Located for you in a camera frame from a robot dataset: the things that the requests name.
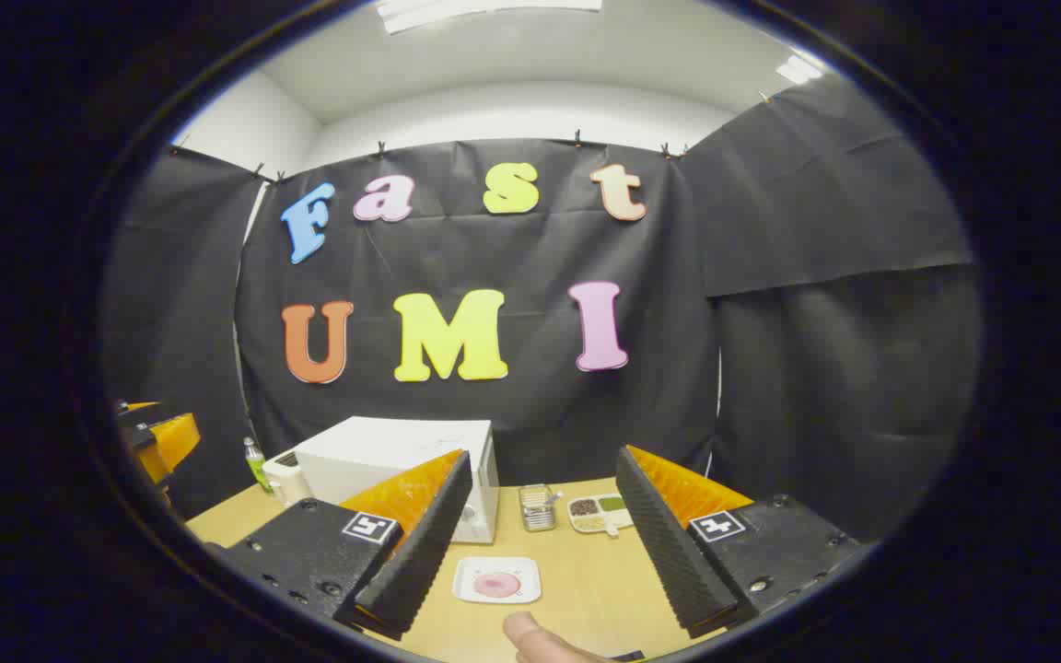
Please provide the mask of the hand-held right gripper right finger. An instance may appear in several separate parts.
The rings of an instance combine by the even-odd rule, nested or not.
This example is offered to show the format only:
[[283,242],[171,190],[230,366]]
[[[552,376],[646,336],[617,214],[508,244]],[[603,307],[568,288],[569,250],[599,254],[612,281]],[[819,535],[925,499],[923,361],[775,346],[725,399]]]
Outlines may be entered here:
[[634,446],[619,450],[615,481],[692,638],[800,599],[863,549],[799,500],[752,500]]

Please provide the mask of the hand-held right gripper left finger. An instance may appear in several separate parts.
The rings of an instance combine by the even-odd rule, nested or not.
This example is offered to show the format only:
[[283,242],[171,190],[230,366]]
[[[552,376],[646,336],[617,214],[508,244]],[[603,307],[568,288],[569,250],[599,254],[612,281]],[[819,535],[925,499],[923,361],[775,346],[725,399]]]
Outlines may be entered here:
[[211,554],[295,611],[356,630],[408,633],[472,486],[453,449],[334,504],[305,498]]

